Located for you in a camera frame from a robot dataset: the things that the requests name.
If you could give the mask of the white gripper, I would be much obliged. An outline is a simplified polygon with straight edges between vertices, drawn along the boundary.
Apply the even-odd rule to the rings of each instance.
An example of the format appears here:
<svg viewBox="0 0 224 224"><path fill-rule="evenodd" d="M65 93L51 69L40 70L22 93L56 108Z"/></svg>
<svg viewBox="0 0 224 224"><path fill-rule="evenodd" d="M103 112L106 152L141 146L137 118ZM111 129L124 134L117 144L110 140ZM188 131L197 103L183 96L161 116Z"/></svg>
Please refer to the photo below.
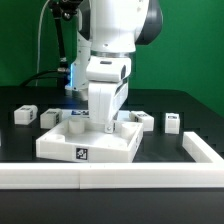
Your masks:
<svg viewBox="0 0 224 224"><path fill-rule="evenodd" d="M86 69L89 117L106 133L114 131L115 117L128 96L130 73L130 58L90 58Z"/></svg>

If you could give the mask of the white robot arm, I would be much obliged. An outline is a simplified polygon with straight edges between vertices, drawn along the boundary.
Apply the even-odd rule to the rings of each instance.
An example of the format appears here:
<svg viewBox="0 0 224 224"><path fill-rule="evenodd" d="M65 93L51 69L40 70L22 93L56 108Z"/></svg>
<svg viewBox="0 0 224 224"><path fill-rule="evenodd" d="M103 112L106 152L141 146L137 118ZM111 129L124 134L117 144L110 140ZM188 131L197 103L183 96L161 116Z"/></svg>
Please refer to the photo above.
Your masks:
<svg viewBox="0 0 224 224"><path fill-rule="evenodd" d="M90 121L114 131L128 96L132 55L160 34L159 0L83 0L78 5L77 57L68 88L88 102Z"/></svg>

